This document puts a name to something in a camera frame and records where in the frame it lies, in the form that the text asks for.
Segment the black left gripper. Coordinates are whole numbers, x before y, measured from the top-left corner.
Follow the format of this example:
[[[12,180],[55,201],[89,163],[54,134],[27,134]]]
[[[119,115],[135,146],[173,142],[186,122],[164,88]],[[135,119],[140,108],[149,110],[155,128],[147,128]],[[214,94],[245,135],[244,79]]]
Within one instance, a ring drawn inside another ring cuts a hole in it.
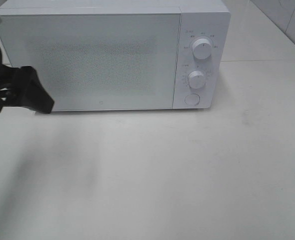
[[[0,112],[3,107],[23,107],[50,114],[54,103],[33,67],[17,68],[0,63]]]

